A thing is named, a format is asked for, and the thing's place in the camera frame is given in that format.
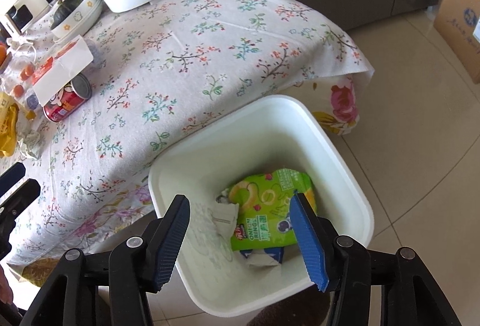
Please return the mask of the white tissue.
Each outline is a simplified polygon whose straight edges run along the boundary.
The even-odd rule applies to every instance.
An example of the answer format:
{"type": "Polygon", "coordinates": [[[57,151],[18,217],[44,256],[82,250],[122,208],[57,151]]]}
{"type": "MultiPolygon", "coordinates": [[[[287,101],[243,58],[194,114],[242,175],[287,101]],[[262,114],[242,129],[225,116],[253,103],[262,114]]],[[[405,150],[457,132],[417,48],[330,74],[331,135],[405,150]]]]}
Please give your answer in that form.
{"type": "Polygon", "coordinates": [[[22,157],[30,160],[39,160],[45,139],[36,130],[21,132],[17,138],[17,146],[22,157]]]}

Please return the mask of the blue nut box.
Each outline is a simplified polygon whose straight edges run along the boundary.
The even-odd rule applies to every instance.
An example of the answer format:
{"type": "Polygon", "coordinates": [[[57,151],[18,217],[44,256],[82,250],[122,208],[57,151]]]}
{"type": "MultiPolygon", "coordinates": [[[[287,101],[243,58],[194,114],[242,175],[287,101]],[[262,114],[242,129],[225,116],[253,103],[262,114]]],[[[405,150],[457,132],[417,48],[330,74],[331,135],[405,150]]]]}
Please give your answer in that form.
{"type": "Polygon", "coordinates": [[[266,249],[241,250],[247,266],[255,268],[275,267],[282,264],[285,248],[270,247],[266,249]]]}

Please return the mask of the green snack bag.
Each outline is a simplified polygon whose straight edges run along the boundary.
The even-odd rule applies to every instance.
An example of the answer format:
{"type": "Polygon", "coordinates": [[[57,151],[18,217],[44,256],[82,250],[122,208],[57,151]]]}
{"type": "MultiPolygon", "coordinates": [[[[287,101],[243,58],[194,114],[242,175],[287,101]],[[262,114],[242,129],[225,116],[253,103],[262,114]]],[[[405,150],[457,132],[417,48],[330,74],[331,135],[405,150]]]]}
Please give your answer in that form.
{"type": "Polygon", "coordinates": [[[297,243],[290,219],[290,200],[303,194],[316,209],[311,178],[293,169],[278,169],[245,177],[226,196],[239,205],[231,238],[234,251],[288,247],[297,243]]]}

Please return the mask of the red drink can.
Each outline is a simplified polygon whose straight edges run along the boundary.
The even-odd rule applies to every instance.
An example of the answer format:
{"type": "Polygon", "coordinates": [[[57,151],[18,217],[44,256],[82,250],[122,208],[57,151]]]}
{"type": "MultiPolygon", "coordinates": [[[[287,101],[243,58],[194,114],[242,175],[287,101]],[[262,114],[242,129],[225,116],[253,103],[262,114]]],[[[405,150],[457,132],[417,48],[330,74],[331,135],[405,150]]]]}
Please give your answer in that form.
{"type": "Polygon", "coordinates": [[[43,106],[43,113],[49,121],[64,121],[91,96],[90,82],[80,73],[50,98],[43,106]]]}

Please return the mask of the white orange cardboard piece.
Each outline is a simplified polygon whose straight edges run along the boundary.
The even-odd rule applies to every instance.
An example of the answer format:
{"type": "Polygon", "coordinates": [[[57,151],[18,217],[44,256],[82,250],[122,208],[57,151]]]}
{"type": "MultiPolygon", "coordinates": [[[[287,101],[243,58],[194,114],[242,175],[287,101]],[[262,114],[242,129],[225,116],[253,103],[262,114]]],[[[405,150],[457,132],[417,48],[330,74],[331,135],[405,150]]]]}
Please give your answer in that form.
{"type": "Polygon", "coordinates": [[[93,60],[94,56],[81,35],[49,56],[32,75],[32,89],[39,105],[45,106],[51,97],[93,60]]]}

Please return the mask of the white cardboard sheet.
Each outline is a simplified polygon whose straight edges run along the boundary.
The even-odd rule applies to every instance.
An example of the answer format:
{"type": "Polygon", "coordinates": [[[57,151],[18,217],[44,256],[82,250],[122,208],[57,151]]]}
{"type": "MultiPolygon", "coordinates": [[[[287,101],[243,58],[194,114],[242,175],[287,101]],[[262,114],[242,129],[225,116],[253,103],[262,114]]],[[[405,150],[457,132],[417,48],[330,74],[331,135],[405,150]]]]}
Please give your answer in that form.
{"type": "Polygon", "coordinates": [[[233,261],[231,238],[237,225],[239,205],[227,202],[225,197],[210,205],[191,204],[187,238],[200,255],[212,261],[216,268],[233,261]]]}

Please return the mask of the white plastic trash bin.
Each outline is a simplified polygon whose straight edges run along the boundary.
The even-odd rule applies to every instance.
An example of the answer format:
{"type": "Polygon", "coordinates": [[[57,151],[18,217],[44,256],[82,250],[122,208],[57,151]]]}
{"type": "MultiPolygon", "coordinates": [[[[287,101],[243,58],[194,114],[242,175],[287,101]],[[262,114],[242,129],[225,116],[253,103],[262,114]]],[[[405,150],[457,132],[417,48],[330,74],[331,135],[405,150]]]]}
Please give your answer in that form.
{"type": "Polygon", "coordinates": [[[336,231],[368,245],[374,214],[334,144],[298,100],[270,96],[214,121],[161,153],[148,178],[158,215],[174,196],[191,205],[177,271],[191,300],[235,317],[306,289],[290,222],[304,193],[336,231]]]}

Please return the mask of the glass jar with kumquats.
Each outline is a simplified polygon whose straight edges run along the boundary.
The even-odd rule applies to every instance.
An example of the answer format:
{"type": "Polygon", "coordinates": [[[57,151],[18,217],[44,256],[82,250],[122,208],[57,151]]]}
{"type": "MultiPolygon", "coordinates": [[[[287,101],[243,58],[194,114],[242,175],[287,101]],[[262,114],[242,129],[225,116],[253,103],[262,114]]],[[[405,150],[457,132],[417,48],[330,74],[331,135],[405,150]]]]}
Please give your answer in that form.
{"type": "Polygon", "coordinates": [[[22,44],[18,49],[7,49],[1,64],[1,91],[17,100],[24,99],[32,86],[32,76],[37,68],[37,54],[32,45],[22,44]]]}

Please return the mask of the orange fruit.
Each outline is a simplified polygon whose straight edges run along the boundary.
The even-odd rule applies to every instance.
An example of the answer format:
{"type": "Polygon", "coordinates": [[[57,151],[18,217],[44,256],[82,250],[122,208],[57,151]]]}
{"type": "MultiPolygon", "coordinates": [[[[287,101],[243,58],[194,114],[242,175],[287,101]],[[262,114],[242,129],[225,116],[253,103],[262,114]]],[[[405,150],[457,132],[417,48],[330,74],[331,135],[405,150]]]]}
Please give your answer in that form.
{"type": "Polygon", "coordinates": [[[4,63],[6,58],[7,58],[7,46],[4,43],[0,42],[0,66],[2,65],[2,63],[4,63]]]}

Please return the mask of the white ceramic bowl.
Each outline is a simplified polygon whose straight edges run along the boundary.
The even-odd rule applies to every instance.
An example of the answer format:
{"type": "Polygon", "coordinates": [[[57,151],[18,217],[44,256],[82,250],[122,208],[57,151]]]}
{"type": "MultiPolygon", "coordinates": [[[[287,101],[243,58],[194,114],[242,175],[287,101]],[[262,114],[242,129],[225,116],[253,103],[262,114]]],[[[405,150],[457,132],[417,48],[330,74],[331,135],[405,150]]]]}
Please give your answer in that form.
{"type": "Polygon", "coordinates": [[[103,0],[83,2],[55,29],[50,29],[58,40],[69,35],[84,35],[98,20],[103,9],[103,0]]]}

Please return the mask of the green squash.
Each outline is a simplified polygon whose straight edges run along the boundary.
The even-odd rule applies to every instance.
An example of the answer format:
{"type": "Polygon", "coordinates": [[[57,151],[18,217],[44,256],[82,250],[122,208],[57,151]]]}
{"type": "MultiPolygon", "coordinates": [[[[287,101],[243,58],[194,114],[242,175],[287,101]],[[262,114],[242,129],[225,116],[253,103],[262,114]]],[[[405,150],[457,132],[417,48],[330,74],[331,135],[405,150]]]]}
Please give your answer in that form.
{"type": "Polygon", "coordinates": [[[83,0],[63,0],[58,4],[57,9],[53,15],[53,20],[50,29],[55,29],[64,21],[81,3],[83,0]]]}

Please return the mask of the floral tablecloth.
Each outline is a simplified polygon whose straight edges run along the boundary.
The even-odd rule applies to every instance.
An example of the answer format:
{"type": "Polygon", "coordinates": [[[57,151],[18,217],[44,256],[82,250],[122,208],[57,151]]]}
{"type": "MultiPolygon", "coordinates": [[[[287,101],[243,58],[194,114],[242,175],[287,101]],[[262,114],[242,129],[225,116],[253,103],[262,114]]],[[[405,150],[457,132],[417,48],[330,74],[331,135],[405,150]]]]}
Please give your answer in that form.
{"type": "Polygon", "coordinates": [[[66,249],[90,250],[153,205],[147,176],[166,148],[260,97],[300,99],[346,134],[373,67],[352,38],[295,0],[163,0],[103,10],[86,33],[92,97],[64,121],[38,115],[41,194],[10,237],[7,265],[40,285],[66,249]]]}

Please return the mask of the lower cardboard box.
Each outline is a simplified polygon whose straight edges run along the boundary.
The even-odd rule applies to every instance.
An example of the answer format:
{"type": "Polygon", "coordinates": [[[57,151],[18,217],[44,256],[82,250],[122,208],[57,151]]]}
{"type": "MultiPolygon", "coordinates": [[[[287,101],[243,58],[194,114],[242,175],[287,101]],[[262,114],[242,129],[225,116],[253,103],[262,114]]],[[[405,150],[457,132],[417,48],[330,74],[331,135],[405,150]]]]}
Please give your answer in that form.
{"type": "Polygon", "coordinates": [[[434,28],[456,54],[471,80],[479,84],[479,0],[442,0],[434,28]]]}

